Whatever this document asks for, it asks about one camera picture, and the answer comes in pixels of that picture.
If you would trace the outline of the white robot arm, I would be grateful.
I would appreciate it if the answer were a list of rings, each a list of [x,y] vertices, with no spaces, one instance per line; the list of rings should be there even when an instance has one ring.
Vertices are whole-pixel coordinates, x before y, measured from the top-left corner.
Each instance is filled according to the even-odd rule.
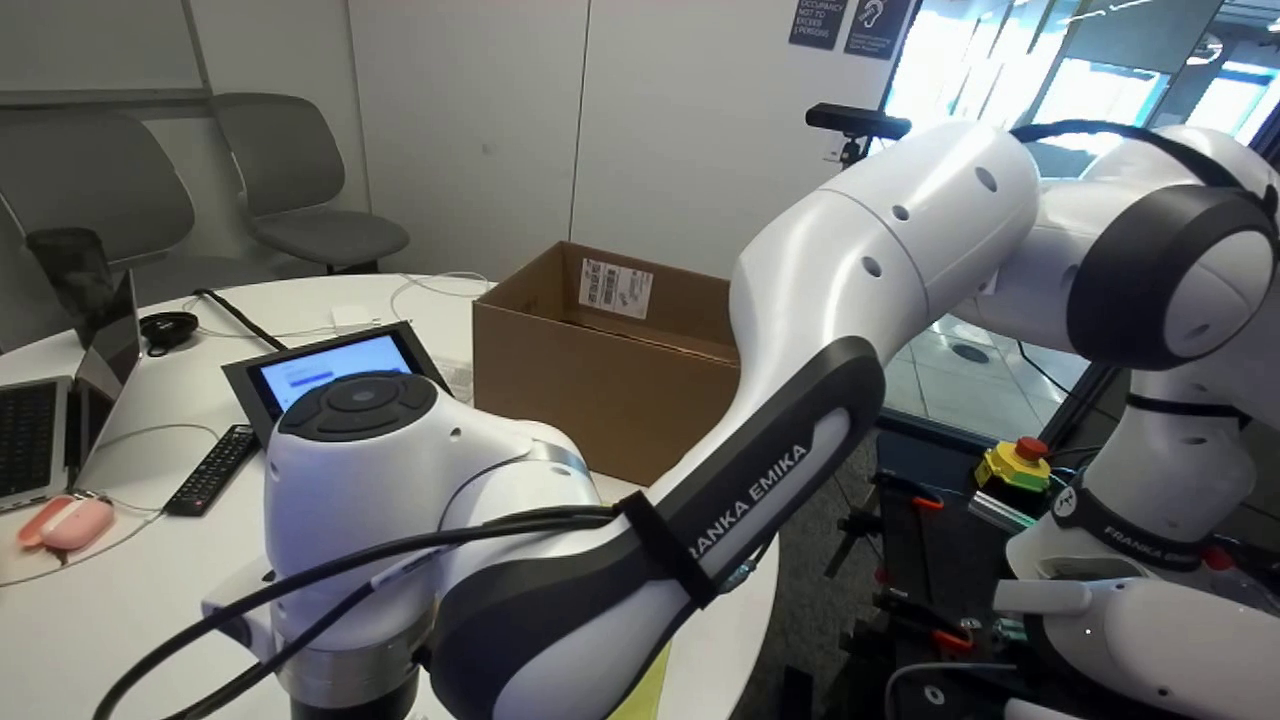
[[[1226,133],[1124,130],[1054,181],[1020,130],[947,122],[779,212],[727,283],[727,414],[602,499],[580,447],[366,372],[265,447],[267,563],[214,629],[310,718],[608,720],[859,447],[886,367],[941,316],[1113,362],[1120,430],[1009,546],[997,596],[1097,688],[1181,720],[1270,720],[1275,618],[1214,586],[1275,410],[1275,178]]]

